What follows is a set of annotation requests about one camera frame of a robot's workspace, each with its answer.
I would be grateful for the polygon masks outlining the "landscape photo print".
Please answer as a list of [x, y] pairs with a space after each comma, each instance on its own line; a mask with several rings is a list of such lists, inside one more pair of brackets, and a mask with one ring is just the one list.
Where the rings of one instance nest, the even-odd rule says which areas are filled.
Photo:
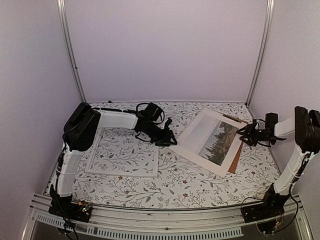
[[219, 121], [200, 150], [199, 155], [202, 158], [221, 166], [234, 141], [237, 130], [238, 129], [235, 126]]

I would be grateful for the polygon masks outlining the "brown frame backing board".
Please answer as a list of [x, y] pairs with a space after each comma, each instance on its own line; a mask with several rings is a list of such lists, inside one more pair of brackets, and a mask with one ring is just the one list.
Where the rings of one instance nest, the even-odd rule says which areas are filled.
[[[245, 120], [242, 120], [242, 119], [239, 119], [239, 118], [227, 115], [227, 114], [223, 114], [223, 116], [226, 117], [226, 118], [229, 118], [229, 119], [231, 119], [231, 120], [233, 120], [235, 122], [248, 124], [248, 122], [245, 121]], [[243, 142], [240, 144], [239, 149], [238, 149], [238, 151], [237, 151], [237, 153], [236, 153], [236, 155], [235, 155], [235, 157], [233, 159], [233, 162], [232, 162], [231, 166], [228, 169], [229, 173], [232, 173], [232, 174], [236, 173], [236, 169], [237, 169], [237, 166], [238, 166], [238, 163], [239, 163], [239, 159], [240, 159], [240, 156], [241, 156], [242, 148], [243, 148]]]

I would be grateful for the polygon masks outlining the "white mat board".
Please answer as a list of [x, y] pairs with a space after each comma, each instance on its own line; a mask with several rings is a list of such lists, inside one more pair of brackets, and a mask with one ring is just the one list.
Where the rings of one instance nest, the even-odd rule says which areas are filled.
[[224, 117], [223, 113], [205, 107], [179, 135], [177, 145], [172, 145], [169, 149], [202, 168], [222, 178], [225, 177], [242, 143], [239, 134], [236, 133], [232, 145], [221, 165], [210, 162], [199, 155], [200, 150], [205, 145], [213, 130], [217, 127], [219, 121], [232, 125], [236, 127], [237, 130], [247, 125]]

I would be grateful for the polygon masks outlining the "white picture frame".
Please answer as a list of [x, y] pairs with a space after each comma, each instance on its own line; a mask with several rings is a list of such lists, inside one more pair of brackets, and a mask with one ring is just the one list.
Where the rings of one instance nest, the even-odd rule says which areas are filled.
[[126, 128], [99, 128], [87, 153], [85, 172], [108, 176], [153, 178], [158, 175], [159, 148], [135, 138]]

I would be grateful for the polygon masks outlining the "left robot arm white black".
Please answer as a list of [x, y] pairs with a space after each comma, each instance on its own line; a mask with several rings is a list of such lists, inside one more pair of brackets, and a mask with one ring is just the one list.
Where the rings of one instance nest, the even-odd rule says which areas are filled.
[[172, 120], [165, 119], [164, 111], [155, 103], [145, 103], [144, 109], [121, 110], [92, 107], [86, 102], [78, 105], [63, 127], [62, 150], [55, 170], [55, 181], [49, 194], [55, 202], [55, 209], [63, 216], [74, 213], [72, 200], [73, 181], [84, 153], [93, 145], [98, 129], [119, 128], [134, 130], [148, 136], [148, 142], [158, 147], [177, 145]]

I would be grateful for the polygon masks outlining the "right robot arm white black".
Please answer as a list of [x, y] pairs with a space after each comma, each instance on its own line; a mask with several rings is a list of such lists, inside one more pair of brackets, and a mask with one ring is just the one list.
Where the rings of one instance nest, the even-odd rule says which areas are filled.
[[248, 146], [264, 145], [270, 148], [277, 141], [294, 134], [294, 149], [280, 177], [271, 184], [263, 197], [258, 213], [269, 218], [291, 197], [295, 183], [301, 177], [309, 161], [320, 152], [320, 112], [296, 106], [292, 117], [279, 122], [278, 114], [270, 112], [265, 119], [253, 119], [236, 132]]

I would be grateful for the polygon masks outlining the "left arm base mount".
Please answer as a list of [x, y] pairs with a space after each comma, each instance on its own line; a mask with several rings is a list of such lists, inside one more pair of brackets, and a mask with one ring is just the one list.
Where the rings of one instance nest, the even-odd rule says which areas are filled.
[[58, 197], [51, 201], [48, 212], [55, 216], [88, 223], [92, 215], [92, 205], [84, 200], [72, 202], [72, 196]]

